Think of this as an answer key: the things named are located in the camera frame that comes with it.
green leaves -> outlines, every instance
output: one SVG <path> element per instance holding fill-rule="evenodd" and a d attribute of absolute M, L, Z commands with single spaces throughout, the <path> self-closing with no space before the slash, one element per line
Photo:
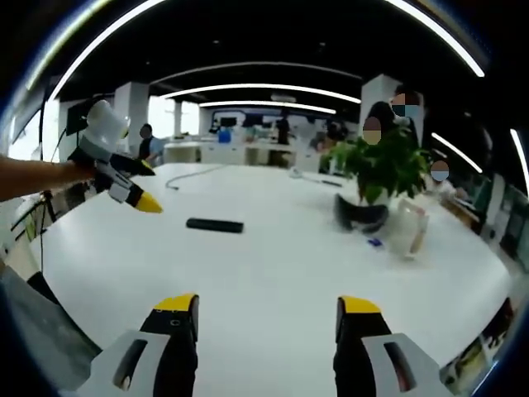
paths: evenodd
<path fill-rule="evenodd" d="M 368 184 L 365 188 L 365 200 L 372 204 L 376 201 L 376 199 L 382 194 L 383 191 L 382 186 L 378 186 L 376 184 Z"/>
<path fill-rule="evenodd" d="M 380 142 L 369 145 L 362 138 L 352 144 L 341 143 L 330 158 L 346 176 L 354 175 L 360 196 L 374 203 L 386 189 L 388 196 L 407 192 L 410 197 L 423 190 L 422 174 L 428 172 L 430 154 L 417 148 L 405 129 L 385 132 Z"/>

ceiling light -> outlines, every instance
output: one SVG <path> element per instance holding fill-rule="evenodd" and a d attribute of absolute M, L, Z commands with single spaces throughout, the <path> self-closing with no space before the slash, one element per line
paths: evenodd
<path fill-rule="evenodd" d="M 26 88 L 28 90 L 32 89 L 35 85 L 35 82 L 41 76 L 42 72 L 51 62 L 51 60 L 57 55 L 60 48 L 64 45 L 66 41 L 82 26 L 84 23 L 90 19 L 93 14 L 98 12 L 101 8 L 106 6 L 111 0 L 96 0 L 88 7 L 86 7 L 82 12 L 80 12 L 75 19 L 70 18 L 65 25 L 67 27 L 62 30 L 61 33 L 55 34 L 53 43 L 46 48 L 45 53 L 42 56 L 37 56 L 37 59 L 40 60 L 37 66 L 31 72 L 30 78 L 26 82 Z"/>
<path fill-rule="evenodd" d="M 432 151 L 434 151 L 435 153 L 437 153 L 438 155 L 440 155 L 444 159 L 448 157 L 448 155 L 446 155 L 445 153 L 443 153 L 442 151 L 439 151 L 437 149 L 432 149 Z"/>
<path fill-rule="evenodd" d="M 68 68 L 68 70 L 66 70 L 66 73 L 64 73 L 59 83 L 55 86 L 53 93 L 51 93 L 50 101 L 53 101 L 57 97 L 60 90 L 64 87 L 68 79 L 71 77 L 74 71 L 84 62 L 84 60 L 86 60 L 96 48 L 98 48 L 108 37 L 110 37 L 112 33 L 117 31 L 126 23 L 130 22 L 132 19 L 138 17 L 141 13 L 164 1 L 165 0 L 147 0 L 146 2 L 140 4 L 138 7 L 130 10 L 127 14 L 115 20 L 107 29 L 105 29 L 98 37 L 96 37 L 95 40 L 88 45 L 88 47 L 84 49 L 81 55 L 78 56 L 77 59 L 73 62 L 73 64 Z"/>
<path fill-rule="evenodd" d="M 485 76 L 485 73 L 479 67 L 475 59 L 472 58 L 472 55 L 470 55 L 470 53 L 450 33 L 448 33 L 448 31 L 446 31 L 444 27 L 439 25 L 437 22 L 431 19 L 428 15 L 426 15 L 424 12 L 420 11 L 419 9 L 415 8 L 408 2 L 405 2 L 404 0 L 386 0 L 386 2 L 393 4 L 395 7 L 411 15 L 412 17 L 417 19 L 420 23 L 428 27 L 428 29 L 433 31 L 446 44 L 448 44 L 452 48 L 452 50 L 454 50 L 457 53 L 457 55 L 460 56 L 460 58 L 474 71 L 474 73 L 478 77 Z"/>
<path fill-rule="evenodd" d="M 333 73 L 333 74 L 340 74 L 345 77 L 351 77 L 352 79 L 358 79 L 362 80 L 362 78 L 357 74 L 352 74 L 348 72 L 344 72 L 343 70 L 338 69 L 331 69 L 326 68 L 324 66 L 317 66 L 317 65 L 310 65 L 310 64 L 298 64 L 295 62 L 275 62 L 271 60 L 251 60 L 247 62 L 234 62 L 231 64 L 220 64 L 220 65 L 209 65 L 209 66 L 202 66 L 200 68 L 194 68 L 194 69 L 188 69 L 183 70 L 178 73 L 170 74 L 169 76 L 162 77 L 161 79 L 157 79 L 155 81 L 150 82 L 151 84 L 157 84 L 161 83 L 162 81 L 168 80 L 168 79 L 174 79 L 176 77 L 185 76 L 187 74 L 193 74 L 198 72 L 207 72 L 209 70 L 217 70 L 217 69 L 225 69 L 225 68 L 237 68 L 241 66 L 290 66 L 294 68 L 305 68 L 305 69 L 312 69 L 312 70 L 320 70 L 321 72 L 327 72 L 327 73 Z"/>
<path fill-rule="evenodd" d="M 224 101 L 224 102 L 208 102 L 200 103 L 201 108 L 209 108 L 213 106 L 278 106 L 281 108 L 296 108 L 313 110 L 315 112 L 324 112 L 330 114 L 336 114 L 336 110 L 320 108 L 318 106 L 302 105 L 299 103 L 288 103 L 288 102 L 273 102 L 273 101 Z"/>
<path fill-rule="evenodd" d="M 514 141 L 514 146 L 518 152 L 518 157 L 520 158 L 520 163 L 522 164 L 523 178 L 526 181 L 526 195 L 529 197 L 529 172 L 527 171 L 527 161 L 526 155 L 523 153 L 522 143 L 520 142 L 520 136 L 516 130 L 511 129 L 512 140 Z"/>
<path fill-rule="evenodd" d="M 212 85 L 210 87 L 201 87 L 201 88 L 192 88 L 184 89 L 182 91 L 177 91 L 175 93 L 168 93 L 162 95 L 162 98 L 173 98 L 181 95 L 187 95 L 189 93 L 203 93 L 204 91 L 217 91 L 219 89 L 234 89 L 234 88 L 271 88 L 271 89 L 288 89 L 291 91 L 303 91 L 304 93 L 318 93 L 320 95 L 326 95 L 327 97 L 333 97 L 338 99 L 343 99 L 344 101 L 349 101 L 353 103 L 361 103 L 362 101 L 358 98 L 349 97 L 347 95 L 342 95 L 341 93 L 333 93 L 332 91 L 326 91 L 325 89 L 309 88 L 309 87 L 299 87 L 297 85 L 287 85 L 287 84 L 222 84 L 222 85 Z"/>
<path fill-rule="evenodd" d="M 465 160 L 467 163 L 469 163 L 470 166 L 472 166 L 472 168 L 474 168 L 480 174 L 483 173 L 483 170 L 481 170 L 481 168 L 479 168 L 476 163 L 474 163 L 465 153 L 460 151 L 457 147 L 455 147 L 454 145 L 449 143 L 445 138 L 441 138 L 435 132 L 433 132 L 431 134 L 431 137 L 437 139 L 440 143 L 442 143 L 443 145 L 445 145 L 449 149 L 452 149 L 459 157 L 461 157 L 463 160 Z"/>

window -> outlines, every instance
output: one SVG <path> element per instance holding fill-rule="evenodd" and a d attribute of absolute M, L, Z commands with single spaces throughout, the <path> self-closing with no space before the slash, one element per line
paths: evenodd
<path fill-rule="evenodd" d="M 9 157 L 18 160 L 40 159 L 39 148 L 39 124 L 41 123 L 41 111 L 27 123 L 15 143 L 9 146 Z M 46 104 L 42 127 L 42 150 L 43 159 L 50 161 L 54 149 L 59 141 L 59 100 Z M 55 153 L 54 162 L 59 162 L 58 153 Z"/>
<path fill-rule="evenodd" d="M 160 139 L 174 135 L 174 111 L 176 103 L 173 99 L 149 97 L 148 123 L 152 133 Z"/>
<path fill-rule="evenodd" d="M 198 135 L 200 107 L 193 102 L 182 102 L 180 131 L 189 135 Z"/>

white round table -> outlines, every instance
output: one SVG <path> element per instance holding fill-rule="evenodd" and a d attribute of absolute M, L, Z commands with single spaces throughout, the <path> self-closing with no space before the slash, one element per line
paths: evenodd
<path fill-rule="evenodd" d="M 140 213 L 99 194 L 44 234 L 44 274 L 100 347 L 138 329 L 153 306 L 200 295 L 195 396 L 328 396 L 336 299 L 370 299 L 393 332 L 441 366 L 465 349 L 508 296 L 487 245 L 439 205 L 421 255 L 402 262 L 338 228 L 339 188 L 284 170 L 168 164 L 137 183 L 161 203 Z M 311 175 L 324 178 L 324 175 Z M 187 229 L 191 217 L 240 221 L 242 234 Z M 40 242 L 31 244 L 40 259 Z"/>

black ceiling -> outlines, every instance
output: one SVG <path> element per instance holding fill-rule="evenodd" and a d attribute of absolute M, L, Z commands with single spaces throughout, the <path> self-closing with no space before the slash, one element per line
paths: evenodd
<path fill-rule="evenodd" d="M 141 0 L 113 0 L 64 46 L 47 75 L 64 73 L 74 57 L 106 26 Z M 416 0 L 414 3 L 426 3 Z M 287 66 L 239 66 L 186 74 L 153 85 L 154 94 L 230 83 L 272 83 L 322 88 L 360 97 L 362 83 L 380 73 L 425 94 L 425 126 L 453 141 L 479 161 L 477 126 L 485 125 L 504 173 L 520 179 L 509 127 L 529 131 L 525 101 L 527 62 L 520 44 L 522 2 L 450 0 L 466 30 L 484 44 L 491 62 L 484 79 L 440 39 L 384 0 L 167 0 L 107 39 L 85 60 L 64 87 L 63 100 L 111 93 L 128 81 L 151 83 L 193 68 L 247 61 L 281 61 L 344 70 L 361 79 Z M 202 93 L 204 101 L 268 100 L 269 90 Z M 295 93 L 300 103 L 336 108 L 355 119 L 353 103 Z M 196 96 L 188 99 L 201 102 Z M 472 114 L 467 123 L 463 112 Z"/>

